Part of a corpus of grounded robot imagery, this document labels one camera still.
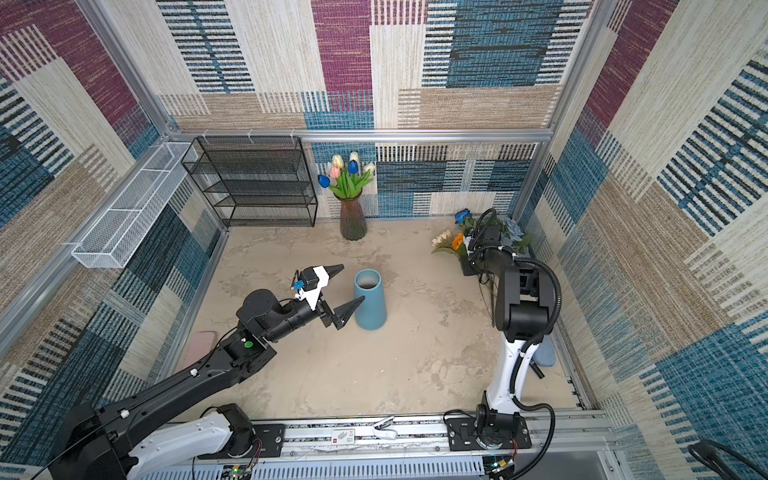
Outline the orange marigold flower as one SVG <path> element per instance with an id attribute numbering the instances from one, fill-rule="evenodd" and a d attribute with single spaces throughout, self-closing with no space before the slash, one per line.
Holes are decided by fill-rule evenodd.
<path id="1" fill-rule="evenodd" d="M 458 251 L 464 245 L 464 234 L 458 233 L 452 241 L 452 249 Z"/>

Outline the dusty blue hydrangea bunch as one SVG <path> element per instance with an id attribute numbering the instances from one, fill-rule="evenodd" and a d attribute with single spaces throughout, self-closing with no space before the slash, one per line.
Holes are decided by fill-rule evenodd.
<path id="1" fill-rule="evenodd" d="M 469 216 L 461 223 L 467 252 L 472 254 L 483 246 L 504 246 L 516 254 L 525 255 L 532 241 L 512 219 L 491 208 L 479 217 Z"/>

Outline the cream dahlia flower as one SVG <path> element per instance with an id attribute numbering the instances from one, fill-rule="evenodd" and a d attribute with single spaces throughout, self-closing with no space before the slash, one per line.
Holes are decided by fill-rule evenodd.
<path id="1" fill-rule="evenodd" d="M 446 230 L 431 241 L 432 253 L 449 253 L 457 255 L 458 251 L 452 249 L 452 241 L 458 233 Z"/>

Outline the teal cylindrical vase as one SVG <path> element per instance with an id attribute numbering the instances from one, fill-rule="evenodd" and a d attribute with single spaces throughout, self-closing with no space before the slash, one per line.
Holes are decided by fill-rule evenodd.
<path id="1" fill-rule="evenodd" d="M 359 271 L 354 277 L 355 298 L 363 302 L 355 311 L 359 327 L 373 331 L 381 328 L 387 320 L 384 286 L 380 273 L 373 269 Z"/>

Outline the blue rose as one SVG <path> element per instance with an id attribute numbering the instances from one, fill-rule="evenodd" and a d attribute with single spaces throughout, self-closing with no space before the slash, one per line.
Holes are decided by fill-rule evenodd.
<path id="1" fill-rule="evenodd" d="M 456 224 L 463 224 L 465 220 L 472 217 L 472 213 L 468 208 L 464 208 L 457 212 L 454 216 Z"/>

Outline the pink ribbed glass vase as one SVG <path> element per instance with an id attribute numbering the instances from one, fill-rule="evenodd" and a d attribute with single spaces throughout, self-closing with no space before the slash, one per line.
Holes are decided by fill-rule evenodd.
<path id="1" fill-rule="evenodd" d="M 349 241 L 361 240 L 367 233 L 366 217 L 360 203 L 361 194 L 340 200 L 340 233 Z"/>

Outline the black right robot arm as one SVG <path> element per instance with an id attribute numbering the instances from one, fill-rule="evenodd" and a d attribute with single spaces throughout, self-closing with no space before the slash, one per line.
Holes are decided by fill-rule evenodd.
<path id="1" fill-rule="evenodd" d="M 503 245 L 490 224 L 472 227 L 464 246 L 464 274 L 494 282 L 490 316 L 502 338 L 494 379 L 476 408 L 475 442 L 486 449 L 528 448 L 522 414 L 540 406 L 524 404 L 523 389 L 534 354 L 560 316 L 560 283 L 549 266 Z"/>

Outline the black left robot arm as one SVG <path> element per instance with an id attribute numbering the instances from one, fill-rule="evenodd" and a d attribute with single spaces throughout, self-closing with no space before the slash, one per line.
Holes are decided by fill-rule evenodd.
<path id="1" fill-rule="evenodd" d="M 355 298 L 331 308 L 323 299 L 323 288 L 343 268 L 314 266 L 296 272 L 295 294 L 287 300 L 268 289 L 251 292 L 236 313 L 237 325 L 201 359 L 106 406 L 72 408 L 45 471 L 55 479 L 140 479 L 200 455 L 248 454 L 256 435 L 250 418 L 235 404 L 217 407 L 198 420 L 170 422 L 255 375 L 275 357 L 274 343 L 312 320 L 342 329 L 364 301 Z"/>

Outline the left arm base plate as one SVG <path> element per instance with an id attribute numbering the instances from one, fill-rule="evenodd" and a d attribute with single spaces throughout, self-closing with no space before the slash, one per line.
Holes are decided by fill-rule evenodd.
<path id="1" fill-rule="evenodd" d="M 285 424 L 253 424 L 237 429 L 223 450 L 227 458 L 278 458 L 285 439 Z"/>

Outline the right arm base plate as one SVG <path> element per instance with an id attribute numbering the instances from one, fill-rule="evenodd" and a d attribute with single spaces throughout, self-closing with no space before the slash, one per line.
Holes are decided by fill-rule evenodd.
<path id="1" fill-rule="evenodd" d="M 478 422 L 470 416 L 443 419 L 451 451 L 524 450 L 533 446 L 526 420 L 519 413 L 492 415 Z"/>

